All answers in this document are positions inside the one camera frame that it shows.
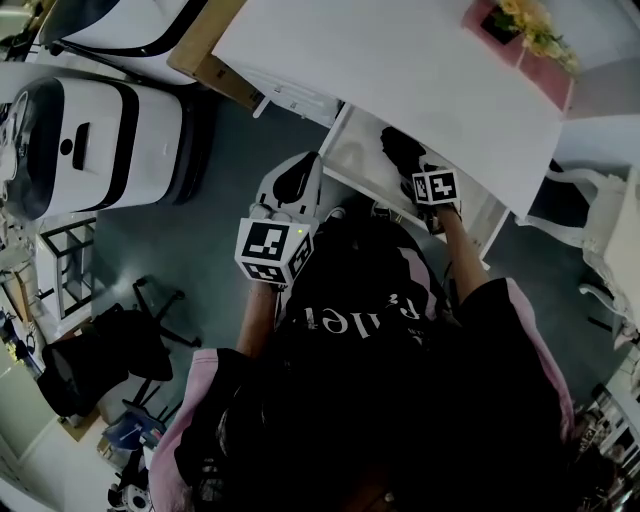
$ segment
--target white robot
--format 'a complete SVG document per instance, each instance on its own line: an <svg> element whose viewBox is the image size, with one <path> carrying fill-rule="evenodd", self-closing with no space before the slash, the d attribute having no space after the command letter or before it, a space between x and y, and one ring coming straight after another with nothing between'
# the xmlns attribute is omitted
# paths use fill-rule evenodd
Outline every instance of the white robot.
<svg viewBox="0 0 640 512"><path fill-rule="evenodd" d="M235 260L253 281L291 286L313 253L322 160L309 152L267 174L240 220Z"/></svg>

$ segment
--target person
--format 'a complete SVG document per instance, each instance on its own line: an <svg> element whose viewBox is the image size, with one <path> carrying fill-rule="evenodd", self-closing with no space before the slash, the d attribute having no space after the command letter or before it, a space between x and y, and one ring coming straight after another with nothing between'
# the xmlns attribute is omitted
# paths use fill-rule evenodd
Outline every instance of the person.
<svg viewBox="0 0 640 512"><path fill-rule="evenodd" d="M437 216L454 304L400 225L341 208L277 319L277 291L254 284L236 350L194 356L151 466L155 510L600 502L615 471L585 483L601 457L582 457L531 305L513 280L489 278L455 209Z"/></svg>

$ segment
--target hand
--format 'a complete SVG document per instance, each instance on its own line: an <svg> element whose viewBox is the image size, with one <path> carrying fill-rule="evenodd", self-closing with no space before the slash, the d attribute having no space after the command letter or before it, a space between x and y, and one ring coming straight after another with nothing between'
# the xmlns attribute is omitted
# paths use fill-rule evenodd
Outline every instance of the hand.
<svg viewBox="0 0 640 512"><path fill-rule="evenodd" d="M273 332L277 298L269 283L253 283L236 345L238 352L255 359L264 351Z"/></svg>

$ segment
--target gray floor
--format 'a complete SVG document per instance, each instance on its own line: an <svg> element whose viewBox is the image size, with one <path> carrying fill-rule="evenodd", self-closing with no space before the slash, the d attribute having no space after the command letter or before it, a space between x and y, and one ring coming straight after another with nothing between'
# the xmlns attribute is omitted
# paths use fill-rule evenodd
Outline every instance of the gray floor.
<svg viewBox="0 0 640 512"><path fill-rule="evenodd" d="M249 286L233 261L238 221L247 215L262 176L287 157L317 150L326 129L275 107L254 120L226 100L212 122L216 136L209 167L193 200L179 207L151 205L100 214L94 274L106 290L95 301L94 314L114 301L130 307L131 284L148 275L153 308L159 308L173 289L187 295L167 318L168 327L185 337L199 336L205 347L232 347ZM321 214L351 194L326 178ZM409 229L442 275L447 264L444 245L419 229ZM495 276L511 275L519 282L574 398L587 401L593 386L606 380L624 356L613 353L609 333L586 321L589 314L608 323L611 319L595 300L577 291L585 271L579 251L509 220L487 261ZM175 378L150 402L151 409L175 403L183 392L191 350L168 346ZM110 416L121 410L120 398L131 398L139 384L139 379L131 379L103 400Z"/></svg>

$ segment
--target wall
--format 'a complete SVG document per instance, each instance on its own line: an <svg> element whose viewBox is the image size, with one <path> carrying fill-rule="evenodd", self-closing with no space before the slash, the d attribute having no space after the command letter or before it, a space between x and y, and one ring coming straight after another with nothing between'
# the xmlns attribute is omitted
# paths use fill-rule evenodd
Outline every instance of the wall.
<svg viewBox="0 0 640 512"><path fill-rule="evenodd" d="M0 436L17 459L54 417L33 377L0 346Z"/></svg>
<svg viewBox="0 0 640 512"><path fill-rule="evenodd" d="M640 29L620 0L543 0L583 70L640 57Z"/></svg>
<svg viewBox="0 0 640 512"><path fill-rule="evenodd" d="M98 419L76 442L57 422L52 423L21 461L34 493L60 512L107 510L107 491L118 478L96 450L105 428Z"/></svg>
<svg viewBox="0 0 640 512"><path fill-rule="evenodd" d="M0 478L0 498L12 512L59 512L3 478Z"/></svg>
<svg viewBox="0 0 640 512"><path fill-rule="evenodd" d="M0 39L19 34L28 23L30 15L22 9L0 7Z"/></svg>

